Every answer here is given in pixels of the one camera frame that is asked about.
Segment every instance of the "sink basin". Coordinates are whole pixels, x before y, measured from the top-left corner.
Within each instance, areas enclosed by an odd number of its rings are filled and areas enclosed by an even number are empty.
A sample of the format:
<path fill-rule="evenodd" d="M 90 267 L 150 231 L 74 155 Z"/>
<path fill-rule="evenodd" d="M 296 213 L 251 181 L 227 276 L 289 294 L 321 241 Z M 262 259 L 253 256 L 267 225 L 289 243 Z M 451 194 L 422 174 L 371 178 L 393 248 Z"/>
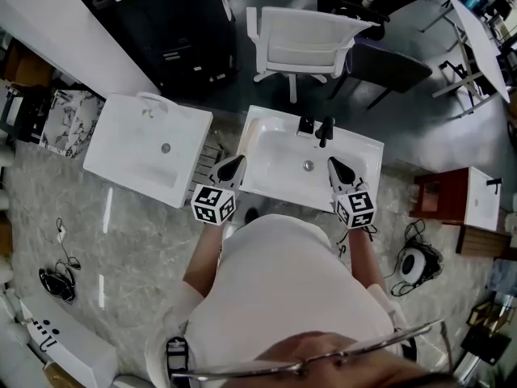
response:
<path fill-rule="evenodd" d="M 299 123 L 299 116 L 250 106 L 237 151 L 247 160 L 240 189 L 332 213 L 327 161 L 334 156 L 369 184 L 375 200 L 384 144 L 334 128 L 334 139 L 320 148 L 314 135 L 296 134 Z"/>
<path fill-rule="evenodd" d="M 110 95 L 84 168 L 176 208 L 183 207 L 212 113 L 152 94 Z"/>

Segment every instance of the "sink drain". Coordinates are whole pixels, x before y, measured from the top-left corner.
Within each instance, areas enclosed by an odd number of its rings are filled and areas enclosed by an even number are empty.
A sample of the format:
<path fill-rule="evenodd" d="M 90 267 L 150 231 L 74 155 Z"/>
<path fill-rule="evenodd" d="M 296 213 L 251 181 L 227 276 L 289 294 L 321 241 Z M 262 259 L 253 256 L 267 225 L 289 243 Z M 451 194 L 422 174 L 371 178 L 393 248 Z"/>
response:
<path fill-rule="evenodd" d="M 304 170 L 306 170 L 307 172 L 310 172 L 314 169 L 314 162 L 312 162 L 310 159 L 308 159 L 307 161 L 304 161 L 302 166 L 303 166 Z"/>

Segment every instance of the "white office chair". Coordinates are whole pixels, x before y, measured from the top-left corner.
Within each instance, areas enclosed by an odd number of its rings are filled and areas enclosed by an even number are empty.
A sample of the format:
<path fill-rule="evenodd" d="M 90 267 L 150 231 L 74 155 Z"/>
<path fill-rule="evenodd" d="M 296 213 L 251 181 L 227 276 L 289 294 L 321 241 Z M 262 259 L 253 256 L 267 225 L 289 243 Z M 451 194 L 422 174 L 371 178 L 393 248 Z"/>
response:
<path fill-rule="evenodd" d="M 260 82 L 276 73 L 289 76 L 290 100 L 296 103 L 296 75 L 310 74 L 326 83 L 322 74 L 337 78 L 343 71 L 354 36 L 374 23 L 318 11 L 264 7 L 257 34 L 257 9 L 246 8 L 248 36 L 257 47 Z"/>

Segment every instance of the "eyeglasses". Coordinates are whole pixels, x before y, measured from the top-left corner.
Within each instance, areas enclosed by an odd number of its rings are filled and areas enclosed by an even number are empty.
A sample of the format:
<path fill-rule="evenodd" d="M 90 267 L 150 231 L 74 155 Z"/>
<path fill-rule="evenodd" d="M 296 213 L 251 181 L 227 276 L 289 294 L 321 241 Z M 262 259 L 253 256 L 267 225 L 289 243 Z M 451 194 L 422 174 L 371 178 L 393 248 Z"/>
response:
<path fill-rule="evenodd" d="M 294 373 L 303 375 L 307 369 L 307 366 L 314 362 L 322 359 L 337 358 L 341 362 L 345 362 L 350 358 L 365 353 L 378 351 L 382 348 L 398 344 L 405 340 L 409 340 L 416 336 L 425 335 L 433 329 L 433 327 L 439 326 L 439 333 L 442 336 L 443 343 L 448 354 L 448 366 L 449 371 L 452 373 L 452 354 L 451 345 L 447 336 L 447 328 L 445 322 L 440 319 L 434 322 L 426 323 L 419 327 L 413 327 L 404 331 L 398 331 L 392 335 L 383 336 L 378 339 L 371 339 L 364 342 L 354 344 L 349 350 L 330 352 L 325 355 L 314 356 L 304 361 L 298 362 L 279 362 L 279 361 L 250 361 L 242 362 L 231 365 L 218 365 L 209 366 L 206 368 L 199 368 L 193 370 L 187 370 L 182 372 L 174 372 L 171 377 L 176 378 L 190 378 L 196 381 L 215 381 L 218 379 L 230 379 L 237 377 L 257 377 L 263 375 L 271 375 L 273 373 Z"/>

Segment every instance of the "forearm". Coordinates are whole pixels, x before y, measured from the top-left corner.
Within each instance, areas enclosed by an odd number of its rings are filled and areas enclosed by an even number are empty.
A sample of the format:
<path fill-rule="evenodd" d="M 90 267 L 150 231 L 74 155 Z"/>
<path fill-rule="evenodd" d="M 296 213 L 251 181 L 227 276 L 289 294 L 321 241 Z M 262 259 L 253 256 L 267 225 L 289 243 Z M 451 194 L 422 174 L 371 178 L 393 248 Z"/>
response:
<path fill-rule="evenodd" d="M 373 252 L 372 242 L 362 229 L 348 230 L 352 276 L 365 288 L 377 283 L 385 292 L 385 279 Z"/>
<path fill-rule="evenodd" d="M 223 239 L 222 226 L 206 224 L 195 246 L 183 281 L 187 282 L 201 295 L 207 297 L 216 277 L 217 260 Z"/>

